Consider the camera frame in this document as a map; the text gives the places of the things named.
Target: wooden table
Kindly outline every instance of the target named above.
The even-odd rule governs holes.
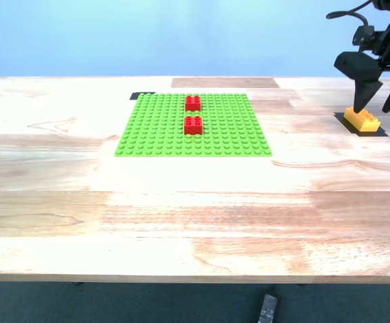
[[[114,157],[144,91],[245,92],[274,156]],[[358,137],[344,78],[0,78],[0,280],[390,283],[389,91]]]

